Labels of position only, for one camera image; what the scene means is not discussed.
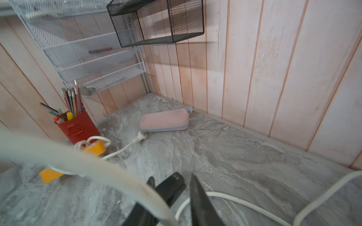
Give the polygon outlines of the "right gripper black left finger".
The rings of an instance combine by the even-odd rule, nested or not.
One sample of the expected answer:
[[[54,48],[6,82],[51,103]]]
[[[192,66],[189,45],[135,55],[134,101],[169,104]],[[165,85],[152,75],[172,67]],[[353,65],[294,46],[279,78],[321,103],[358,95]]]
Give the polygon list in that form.
[[[158,220],[139,203],[133,207],[122,226],[156,226]]]

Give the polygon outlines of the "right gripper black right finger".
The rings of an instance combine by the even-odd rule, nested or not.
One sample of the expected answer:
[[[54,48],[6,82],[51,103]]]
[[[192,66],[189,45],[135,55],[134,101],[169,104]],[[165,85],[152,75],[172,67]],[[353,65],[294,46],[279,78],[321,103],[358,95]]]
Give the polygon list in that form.
[[[224,222],[218,216],[199,179],[193,173],[191,174],[189,188],[192,225],[224,226]]]

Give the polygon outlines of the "yellow power strip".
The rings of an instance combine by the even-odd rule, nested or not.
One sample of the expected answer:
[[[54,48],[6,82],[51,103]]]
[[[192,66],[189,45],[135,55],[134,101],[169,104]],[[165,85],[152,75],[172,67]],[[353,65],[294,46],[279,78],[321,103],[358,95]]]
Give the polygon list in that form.
[[[106,151],[107,149],[106,146],[107,145],[104,140],[96,140],[93,143],[89,143],[87,141],[79,141],[74,145],[74,148],[78,151],[89,153],[94,156],[100,156]],[[53,182],[54,180],[61,178],[64,175],[74,175],[74,174],[73,173],[63,174],[52,168],[45,168],[39,173],[39,176],[43,180],[44,184]]]

